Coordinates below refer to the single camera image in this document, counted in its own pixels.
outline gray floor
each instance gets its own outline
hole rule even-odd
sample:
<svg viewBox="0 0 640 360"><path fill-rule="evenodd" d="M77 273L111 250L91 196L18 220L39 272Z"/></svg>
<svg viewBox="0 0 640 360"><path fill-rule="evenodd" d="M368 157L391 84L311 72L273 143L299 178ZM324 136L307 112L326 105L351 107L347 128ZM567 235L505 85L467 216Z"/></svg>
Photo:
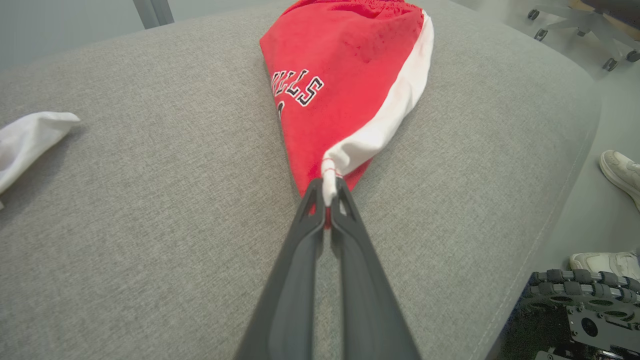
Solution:
<svg viewBox="0 0 640 360"><path fill-rule="evenodd" d="M544 24L562 20L545 13L535 21L527 19L538 1L453 1L477 11L487 21L502 22L532 37ZM576 252L629 251L640 245L640 213L631 198L608 182L598 167L600 154L608 149L640 162L640 61L622 61L612 72L602 70L611 56L592 33L581 38L575 29L551 30L543 44L585 69L601 89L603 104L591 153L551 239L539 254L538 271L566 268L568 256ZM618 45L623 54L631 50Z"/></svg>

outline white fabric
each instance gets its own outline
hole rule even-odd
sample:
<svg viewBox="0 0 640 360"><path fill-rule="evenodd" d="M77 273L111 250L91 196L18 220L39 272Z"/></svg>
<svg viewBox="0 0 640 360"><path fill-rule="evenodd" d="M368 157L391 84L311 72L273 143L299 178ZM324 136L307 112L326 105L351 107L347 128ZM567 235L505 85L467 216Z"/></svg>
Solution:
<svg viewBox="0 0 640 360"><path fill-rule="evenodd" d="M321 170L326 206L337 194L336 172L344 176L379 153L420 99L427 84L433 51L433 24L426 12L422 11L422 14L424 20L418 40L378 112L365 126L324 154Z"/></svg>
<svg viewBox="0 0 640 360"><path fill-rule="evenodd" d="M0 194L79 121L72 113L45 111L26 115L0 129Z"/></svg>

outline wall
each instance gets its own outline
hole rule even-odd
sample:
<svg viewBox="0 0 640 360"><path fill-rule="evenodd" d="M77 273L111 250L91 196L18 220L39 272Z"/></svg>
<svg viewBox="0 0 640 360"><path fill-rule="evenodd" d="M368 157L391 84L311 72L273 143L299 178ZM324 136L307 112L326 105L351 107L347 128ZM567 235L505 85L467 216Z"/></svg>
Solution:
<svg viewBox="0 0 640 360"><path fill-rule="evenodd" d="M282 0L168 0L173 19L183 21L194 17L211 15L246 8L249 6L264 5Z"/></svg>
<svg viewBox="0 0 640 360"><path fill-rule="evenodd" d="M0 71L139 30L132 0L0 0Z"/></svg>

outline chair wheel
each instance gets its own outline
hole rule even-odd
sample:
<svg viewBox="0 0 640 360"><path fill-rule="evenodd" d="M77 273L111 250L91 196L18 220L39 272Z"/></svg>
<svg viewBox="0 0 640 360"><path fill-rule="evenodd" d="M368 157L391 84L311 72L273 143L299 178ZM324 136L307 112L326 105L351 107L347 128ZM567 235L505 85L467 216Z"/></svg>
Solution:
<svg viewBox="0 0 640 360"><path fill-rule="evenodd" d="M545 36L547 35L548 32L549 32L549 30L540 29L536 33L536 36L534 36L533 38L536 39L537 41L542 41L542 39L545 38Z"/></svg>
<svg viewBox="0 0 640 360"><path fill-rule="evenodd" d="M615 69L616 66L618 66L618 62L614 58L609 58L609 60L607 60L604 65L602 65L602 68L606 69L607 71L611 71Z"/></svg>
<svg viewBox="0 0 640 360"><path fill-rule="evenodd" d="M540 12L537 11L536 9L533 9L533 10L529 11L529 14L527 15L527 18L529 18L531 20L536 20L538 15L540 15Z"/></svg>
<svg viewBox="0 0 640 360"><path fill-rule="evenodd" d="M627 54L627 60L631 61L632 63L635 63L636 61L640 60L640 53L635 50L631 50Z"/></svg>

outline gray couch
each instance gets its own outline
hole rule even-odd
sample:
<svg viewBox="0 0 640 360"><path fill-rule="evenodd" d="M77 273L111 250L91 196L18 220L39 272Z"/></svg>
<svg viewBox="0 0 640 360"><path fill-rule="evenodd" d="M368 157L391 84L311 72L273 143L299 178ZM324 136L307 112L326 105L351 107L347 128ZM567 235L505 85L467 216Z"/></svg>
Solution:
<svg viewBox="0 0 640 360"><path fill-rule="evenodd" d="M425 359L483 359L600 116L576 64L448 2L420 102L353 192ZM0 195L1 359L229 359L300 200L258 45L287 4L0 74L0 126L82 124ZM338 262L316 359L339 359Z"/></svg>

